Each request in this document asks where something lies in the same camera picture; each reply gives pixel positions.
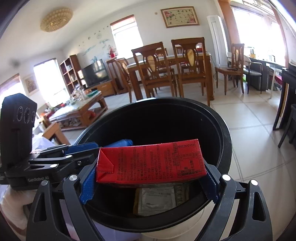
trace trash can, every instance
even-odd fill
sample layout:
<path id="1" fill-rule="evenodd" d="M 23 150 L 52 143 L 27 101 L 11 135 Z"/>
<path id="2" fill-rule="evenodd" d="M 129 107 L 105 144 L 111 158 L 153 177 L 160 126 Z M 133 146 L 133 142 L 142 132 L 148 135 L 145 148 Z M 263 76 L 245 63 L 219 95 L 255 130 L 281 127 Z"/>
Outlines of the trash can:
<path id="1" fill-rule="evenodd" d="M 98 119 L 76 144 L 106 146 L 121 139 L 134 145 L 198 139 L 203 158 L 220 173 L 228 173 L 232 144 L 224 120 L 210 107 L 182 98 L 151 98 L 128 104 Z M 94 198 L 85 205 L 90 217 L 107 227 L 126 232 L 152 232 L 177 225 L 202 210 L 210 201 L 199 181 L 190 183 L 189 200 L 160 214 L 133 214 L 135 188 L 96 184 Z"/>

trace red juice carton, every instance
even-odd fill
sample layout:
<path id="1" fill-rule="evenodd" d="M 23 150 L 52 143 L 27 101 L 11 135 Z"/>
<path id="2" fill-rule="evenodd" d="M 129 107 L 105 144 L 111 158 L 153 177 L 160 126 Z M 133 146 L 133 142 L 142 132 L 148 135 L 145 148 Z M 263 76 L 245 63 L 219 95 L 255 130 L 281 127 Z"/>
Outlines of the red juice carton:
<path id="1" fill-rule="evenodd" d="M 98 183 L 126 187 L 164 186 L 205 175 L 205 165 L 197 139 L 100 148 L 96 167 Z"/>

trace screw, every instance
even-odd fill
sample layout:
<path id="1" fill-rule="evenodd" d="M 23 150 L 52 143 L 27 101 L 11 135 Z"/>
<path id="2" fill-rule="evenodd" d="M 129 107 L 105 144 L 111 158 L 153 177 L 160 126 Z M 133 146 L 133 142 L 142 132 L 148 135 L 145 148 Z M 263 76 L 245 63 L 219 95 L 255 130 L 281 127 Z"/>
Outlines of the screw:
<path id="1" fill-rule="evenodd" d="M 45 185 L 47 185 L 47 183 L 48 183 L 48 180 L 43 180 L 43 181 L 41 182 L 41 185 L 42 185 L 42 186 L 45 186 Z"/>
<path id="2" fill-rule="evenodd" d="M 70 181 L 75 181 L 76 179 L 77 179 L 77 175 L 71 175 L 70 177 L 69 177 L 69 179 L 70 179 Z"/>
<path id="3" fill-rule="evenodd" d="M 230 176 L 229 175 L 227 175 L 227 174 L 224 174 L 224 175 L 222 175 L 222 178 L 225 180 L 225 181 L 230 181 Z"/>
<path id="4" fill-rule="evenodd" d="M 59 164 L 52 164 L 52 165 L 50 165 L 50 167 L 51 168 L 55 168 L 55 167 L 57 167 Z"/>
<path id="5" fill-rule="evenodd" d="M 254 185 L 254 186 L 257 186 L 258 185 L 258 182 L 254 179 L 251 180 L 251 183 Z"/>

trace window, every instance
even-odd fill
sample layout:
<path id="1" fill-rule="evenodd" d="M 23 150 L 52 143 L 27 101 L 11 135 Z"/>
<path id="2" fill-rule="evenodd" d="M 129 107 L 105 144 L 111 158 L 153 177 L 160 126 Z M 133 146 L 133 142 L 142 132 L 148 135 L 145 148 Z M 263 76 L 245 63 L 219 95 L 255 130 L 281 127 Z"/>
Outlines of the window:
<path id="1" fill-rule="evenodd" d="M 143 42 L 133 15 L 110 24 L 120 58 L 133 57 L 132 49 L 143 47 Z"/>
<path id="2" fill-rule="evenodd" d="M 2 107 L 2 103 L 5 97 L 17 93 L 22 93 L 25 95 L 25 90 L 20 81 L 19 74 L 12 76 L 0 85 L 0 107 Z"/>
<path id="3" fill-rule="evenodd" d="M 285 45 L 278 23 L 267 16 L 233 7 L 244 54 L 254 48 L 256 59 L 275 61 L 285 66 Z"/>
<path id="4" fill-rule="evenodd" d="M 55 107 L 69 99 L 69 94 L 56 59 L 34 66 L 34 73 L 45 102 Z"/>

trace ceiling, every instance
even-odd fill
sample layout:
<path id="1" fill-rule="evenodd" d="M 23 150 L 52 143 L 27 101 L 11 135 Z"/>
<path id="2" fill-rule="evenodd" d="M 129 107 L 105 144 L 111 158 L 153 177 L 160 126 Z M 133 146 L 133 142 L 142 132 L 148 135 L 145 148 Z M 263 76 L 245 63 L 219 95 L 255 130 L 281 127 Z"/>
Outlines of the ceiling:
<path id="1" fill-rule="evenodd" d="M 13 18 L 0 39 L 0 75 L 36 55 L 62 49 L 99 19 L 134 4 L 150 0 L 30 0 Z M 40 22 L 59 7 L 73 10 L 73 18 L 55 32 L 40 30 Z"/>

